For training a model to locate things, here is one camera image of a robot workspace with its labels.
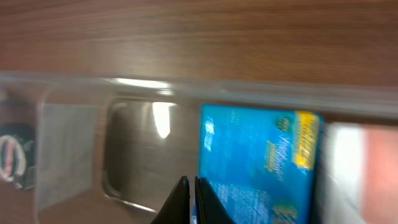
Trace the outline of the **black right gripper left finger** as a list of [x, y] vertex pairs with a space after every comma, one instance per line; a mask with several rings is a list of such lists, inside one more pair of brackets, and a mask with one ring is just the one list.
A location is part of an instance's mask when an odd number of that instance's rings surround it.
[[162, 208], [150, 224], [189, 224], [190, 223], [190, 185], [183, 175]]

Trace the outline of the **white plaster box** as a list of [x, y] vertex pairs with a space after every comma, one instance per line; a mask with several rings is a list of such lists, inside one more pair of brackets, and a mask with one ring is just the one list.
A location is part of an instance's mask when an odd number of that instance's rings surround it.
[[328, 124], [314, 209], [315, 223], [397, 223], [397, 128]]

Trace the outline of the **blue box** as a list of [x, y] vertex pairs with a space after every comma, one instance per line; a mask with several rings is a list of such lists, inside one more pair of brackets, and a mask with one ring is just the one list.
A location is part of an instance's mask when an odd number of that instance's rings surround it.
[[322, 130], [311, 111], [205, 104], [198, 176], [235, 223], [306, 223]]

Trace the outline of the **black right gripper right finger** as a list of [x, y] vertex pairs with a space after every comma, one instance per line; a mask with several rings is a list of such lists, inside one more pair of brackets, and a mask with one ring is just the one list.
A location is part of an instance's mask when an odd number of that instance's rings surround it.
[[204, 177], [195, 177], [195, 209], [198, 224], [235, 224]]

